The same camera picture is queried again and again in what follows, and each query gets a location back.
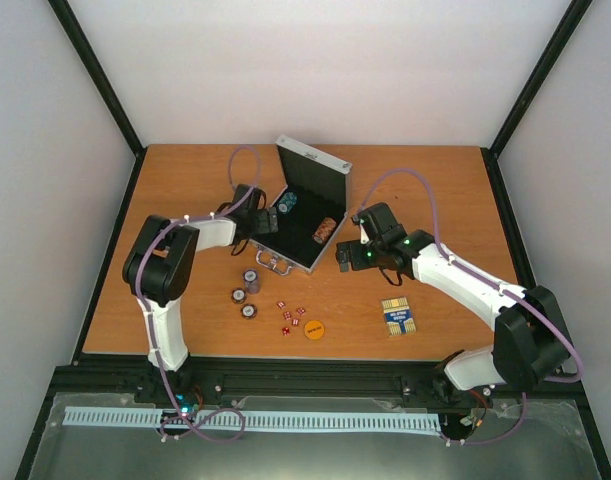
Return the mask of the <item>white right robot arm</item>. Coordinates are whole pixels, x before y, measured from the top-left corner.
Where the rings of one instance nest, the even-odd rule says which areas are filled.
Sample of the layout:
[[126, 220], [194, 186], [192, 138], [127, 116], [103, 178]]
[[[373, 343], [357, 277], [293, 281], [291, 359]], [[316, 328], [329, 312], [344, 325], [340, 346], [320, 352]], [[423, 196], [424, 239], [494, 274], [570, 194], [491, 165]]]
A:
[[491, 345], [446, 360], [442, 374], [454, 388], [506, 384], [529, 392], [543, 381], [573, 379], [556, 372], [571, 358], [573, 345], [549, 289], [506, 283], [455, 255], [430, 233], [407, 232], [385, 203], [360, 211], [352, 221], [360, 236], [337, 244], [341, 271], [377, 269], [383, 276], [396, 276], [393, 286], [405, 277], [429, 285], [491, 330]]

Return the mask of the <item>red poker chip stack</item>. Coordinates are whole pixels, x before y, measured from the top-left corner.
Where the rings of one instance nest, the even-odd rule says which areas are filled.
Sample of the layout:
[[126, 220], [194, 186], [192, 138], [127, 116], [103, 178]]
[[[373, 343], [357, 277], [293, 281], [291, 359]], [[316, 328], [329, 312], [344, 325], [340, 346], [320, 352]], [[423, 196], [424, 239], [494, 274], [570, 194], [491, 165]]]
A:
[[337, 222], [333, 218], [325, 217], [316, 228], [314, 234], [312, 235], [312, 239], [316, 243], [324, 245], [336, 229], [336, 226]]

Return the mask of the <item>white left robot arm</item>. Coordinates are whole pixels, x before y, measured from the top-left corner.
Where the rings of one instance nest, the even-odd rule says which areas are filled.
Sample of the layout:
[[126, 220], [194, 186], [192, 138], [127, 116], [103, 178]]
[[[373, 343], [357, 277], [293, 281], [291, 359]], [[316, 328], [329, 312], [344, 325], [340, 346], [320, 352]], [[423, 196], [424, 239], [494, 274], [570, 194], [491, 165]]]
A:
[[189, 351], [182, 331], [180, 298], [185, 292], [195, 254], [236, 247], [256, 234], [278, 231], [277, 211], [265, 192], [240, 184], [230, 202], [203, 216], [169, 219], [148, 216], [126, 258], [123, 281], [137, 298], [149, 342], [148, 360], [165, 370], [157, 388], [171, 402], [186, 400], [193, 378], [180, 369]]

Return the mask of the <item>aluminium poker case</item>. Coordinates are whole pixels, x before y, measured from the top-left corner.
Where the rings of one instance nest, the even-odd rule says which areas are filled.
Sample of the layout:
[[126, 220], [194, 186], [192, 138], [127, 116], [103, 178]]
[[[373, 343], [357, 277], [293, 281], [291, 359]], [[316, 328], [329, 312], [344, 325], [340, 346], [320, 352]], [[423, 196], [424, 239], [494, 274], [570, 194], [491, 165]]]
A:
[[[252, 237], [256, 262], [281, 276], [294, 269], [311, 274], [348, 218], [353, 164], [286, 135], [280, 136], [275, 145], [284, 186], [271, 206], [277, 210], [286, 191], [294, 192], [298, 200], [287, 214], [277, 210], [277, 233]], [[312, 235], [325, 217], [333, 218], [337, 226], [328, 241], [320, 245]]]

